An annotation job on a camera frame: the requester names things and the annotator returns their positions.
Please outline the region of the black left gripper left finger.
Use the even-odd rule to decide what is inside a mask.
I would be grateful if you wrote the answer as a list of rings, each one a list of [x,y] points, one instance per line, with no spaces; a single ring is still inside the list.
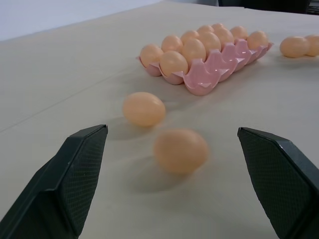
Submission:
[[[0,239],[78,239],[97,188],[107,134],[101,124],[67,137],[0,221]]]

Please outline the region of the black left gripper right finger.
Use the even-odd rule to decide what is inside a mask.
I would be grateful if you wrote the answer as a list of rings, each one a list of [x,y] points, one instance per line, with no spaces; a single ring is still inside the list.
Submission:
[[[319,239],[319,169],[288,139],[247,127],[237,136],[279,239]]]

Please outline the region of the pink plastic egg tray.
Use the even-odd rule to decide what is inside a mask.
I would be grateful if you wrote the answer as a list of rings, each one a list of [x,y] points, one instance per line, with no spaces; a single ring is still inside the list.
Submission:
[[[194,59],[187,74],[183,72],[171,73],[165,76],[158,62],[151,63],[145,68],[154,77],[162,76],[172,85],[185,84],[186,88],[196,96],[209,94],[218,83],[225,81],[234,72],[263,57],[273,46],[259,46],[255,50],[248,48],[244,39],[236,39],[235,43],[226,43],[223,50],[211,50],[205,62]]]

